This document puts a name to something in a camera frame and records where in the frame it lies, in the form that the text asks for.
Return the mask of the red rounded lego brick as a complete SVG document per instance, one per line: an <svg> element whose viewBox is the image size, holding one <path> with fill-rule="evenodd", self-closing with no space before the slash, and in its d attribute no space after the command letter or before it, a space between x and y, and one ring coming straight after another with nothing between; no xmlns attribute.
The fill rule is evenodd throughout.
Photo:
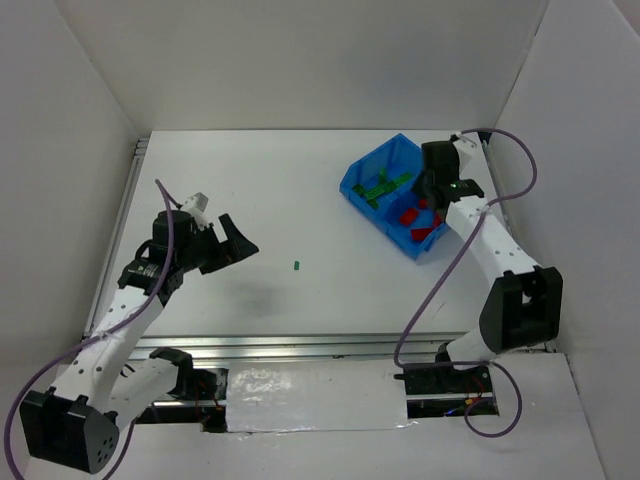
<svg viewBox="0 0 640 480"><path fill-rule="evenodd" d="M421 243L437 230L438 227L413 228L410 230L411 239L413 242Z"/></svg>

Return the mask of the red square lego brick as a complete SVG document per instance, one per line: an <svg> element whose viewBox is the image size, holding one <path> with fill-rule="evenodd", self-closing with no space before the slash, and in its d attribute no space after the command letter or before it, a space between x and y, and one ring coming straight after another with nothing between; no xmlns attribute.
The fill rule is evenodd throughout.
<svg viewBox="0 0 640 480"><path fill-rule="evenodd" d="M398 223L409 227L420 215L420 212L415 208L408 208L398 219Z"/></svg>

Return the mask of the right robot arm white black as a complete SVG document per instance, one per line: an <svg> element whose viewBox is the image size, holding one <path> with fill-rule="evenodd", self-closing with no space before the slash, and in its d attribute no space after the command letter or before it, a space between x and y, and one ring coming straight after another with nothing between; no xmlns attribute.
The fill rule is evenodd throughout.
<svg viewBox="0 0 640 480"><path fill-rule="evenodd" d="M493 214L479 184L460 176L462 140L422 144L422 170L412 191L444 217L462 240L459 252L431 288L401 333L405 342L426 307L466 254L472 255L490 285L476 326L443 345L432 367L485 367L508 351L555 339L559 333L563 278L543 267L516 242Z"/></svg>

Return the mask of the green two-by-two lego brick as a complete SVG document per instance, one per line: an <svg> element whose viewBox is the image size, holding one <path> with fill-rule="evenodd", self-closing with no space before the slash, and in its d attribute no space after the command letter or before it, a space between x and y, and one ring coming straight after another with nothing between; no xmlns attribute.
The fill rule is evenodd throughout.
<svg viewBox="0 0 640 480"><path fill-rule="evenodd" d="M366 203L374 210L379 208L378 199L387 194L393 193L396 190L395 186L391 184L378 185L364 193L364 199Z"/></svg>

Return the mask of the green curved lego brick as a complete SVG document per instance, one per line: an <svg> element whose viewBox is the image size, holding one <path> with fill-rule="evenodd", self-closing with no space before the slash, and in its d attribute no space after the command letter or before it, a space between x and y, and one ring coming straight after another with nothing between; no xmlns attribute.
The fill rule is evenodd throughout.
<svg viewBox="0 0 640 480"><path fill-rule="evenodd" d="M409 172L406 172L406 173L396 177L393 180L393 184L395 185L395 188L400 188L402 185L404 185L407 182L409 182L412 178L413 178L413 176Z"/></svg>

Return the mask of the green square lego brick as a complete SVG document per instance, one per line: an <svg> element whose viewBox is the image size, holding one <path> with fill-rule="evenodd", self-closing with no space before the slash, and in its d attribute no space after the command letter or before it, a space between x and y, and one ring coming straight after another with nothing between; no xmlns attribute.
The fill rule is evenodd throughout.
<svg viewBox="0 0 640 480"><path fill-rule="evenodd" d="M353 192L359 197L364 198L366 196L367 189L364 186L358 184L353 187Z"/></svg>

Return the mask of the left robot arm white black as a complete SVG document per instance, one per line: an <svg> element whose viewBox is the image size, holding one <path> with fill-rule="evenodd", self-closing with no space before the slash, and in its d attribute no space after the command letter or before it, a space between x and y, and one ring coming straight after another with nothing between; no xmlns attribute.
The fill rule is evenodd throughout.
<svg viewBox="0 0 640 480"><path fill-rule="evenodd" d="M159 347L140 366L126 364L187 273L210 274L258 253L229 215L219 220L224 241L191 212L158 214L151 238L123 269L93 336L45 391L30 390L21 400L31 456L97 474L112 458L124 427L150 404L165 395L196 394L193 358L185 351Z"/></svg>

